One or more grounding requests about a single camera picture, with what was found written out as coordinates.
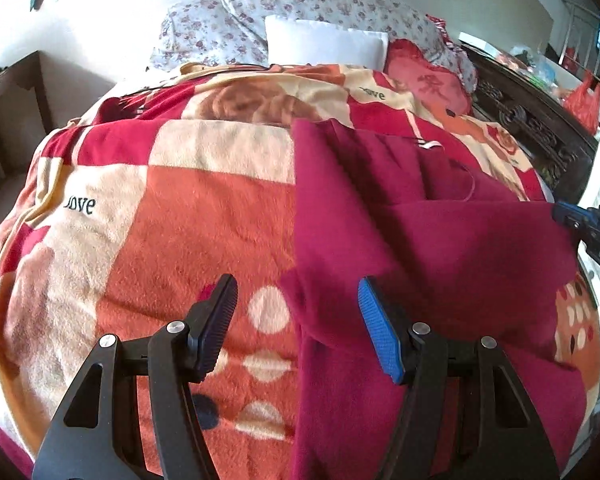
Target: fleece blanket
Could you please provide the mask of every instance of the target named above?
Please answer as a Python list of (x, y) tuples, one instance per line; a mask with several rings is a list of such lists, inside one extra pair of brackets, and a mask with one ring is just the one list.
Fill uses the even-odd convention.
[[(453, 142), (423, 149), (410, 136), (336, 121), (298, 120), (292, 132), (296, 267), (282, 283), (300, 338), (293, 478), (370, 479), (388, 449), (405, 388), (382, 371), (360, 315), (366, 275), (412, 322), (451, 339), (494, 336), (563, 468), (586, 396), (580, 373), (555, 363), (555, 291), (577, 260), (552, 204), (520, 202)], [(443, 417), (439, 456), (454, 441), (455, 384), (448, 380), (456, 412)], [(431, 473), (446, 466), (439, 460)]]
[[(296, 266), (293, 120), (452, 142), (519, 200), (542, 200), (531, 164), (504, 129), (424, 107), (382, 73), (182, 71), (162, 88), (107, 98), (50, 134), (0, 225), (0, 443), (27, 474), (101, 335), (150, 335), (231, 272), (238, 306), (216, 370), (192, 386), (198, 415), (221, 478), (288, 478), (298, 345), (280, 277)], [(556, 290), (555, 307), (551, 350), (582, 377), (584, 418), (597, 396), (600, 354), (581, 277)], [(159, 471), (145, 381), (139, 411), (147, 465)]]

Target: red pillow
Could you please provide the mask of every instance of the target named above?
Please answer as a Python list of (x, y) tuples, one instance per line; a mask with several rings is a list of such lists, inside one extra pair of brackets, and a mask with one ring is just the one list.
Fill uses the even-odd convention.
[(471, 112), (471, 97), (458, 76), (424, 59), (420, 49), (409, 40), (389, 43), (384, 72), (425, 106), (438, 104), (458, 115)]

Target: carved wooden furniture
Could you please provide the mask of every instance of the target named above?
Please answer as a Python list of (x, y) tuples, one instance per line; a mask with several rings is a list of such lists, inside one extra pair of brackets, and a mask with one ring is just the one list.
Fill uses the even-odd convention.
[(474, 109), (502, 124), (531, 154), (556, 200), (578, 203), (598, 142), (552, 96), (488, 54), (462, 47), (478, 70)]

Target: pillowcase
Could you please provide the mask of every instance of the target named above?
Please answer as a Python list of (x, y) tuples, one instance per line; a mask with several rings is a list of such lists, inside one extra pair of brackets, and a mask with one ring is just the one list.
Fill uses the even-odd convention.
[(220, 0), (185, 0), (169, 8), (150, 65), (168, 72), (187, 62), (263, 65), (266, 60), (262, 38), (241, 25)]
[(413, 41), (434, 65), (458, 74), (466, 90), (475, 91), (477, 71), (466, 52), (445, 46), (436, 24), (401, 0), (221, 0), (224, 8), (263, 40), (270, 14), (296, 20), (318, 20), (344, 28), (379, 30), (390, 40)]
[(389, 45), (386, 32), (343, 28), (333, 23), (267, 16), (269, 64), (347, 64), (382, 71)]
[(431, 64), (409, 40), (391, 42), (384, 72), (427, 107), (440, 105), (457, 115), (471, 112), (471, 98), (458, 76), (444, 67)]

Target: bolt head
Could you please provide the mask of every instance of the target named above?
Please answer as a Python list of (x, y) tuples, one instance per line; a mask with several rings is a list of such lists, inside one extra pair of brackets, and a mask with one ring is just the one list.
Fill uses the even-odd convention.
[(411, 329), (418, 335), (427, 335), (431, 332), (431, 327), (421, 321), (414, 323)]
[(496, 346), (498, 346), (497, 341), (493, 337), (491, 337), (490, 335), (486, 335), (482, 339), (480, 339), (480, 343), (485, 348), (488, 348), (488, 349), (491, 349), (491, 350), (493, 350), (494, 348), (496, 348)]
[(167, 332), (169, 332), (170, 334), (177, 334), (179, 332), (182, 332), (183, 330), (184, 330), (184, 323), (181, 322), (180, 320), (171, 321), (167, 325)]
[(109, 348), (110, 346), (113, 346), (115, 342), (116, 336), (113, 334), (105, 334), (100, 338), (100, 346), (103, 348)]

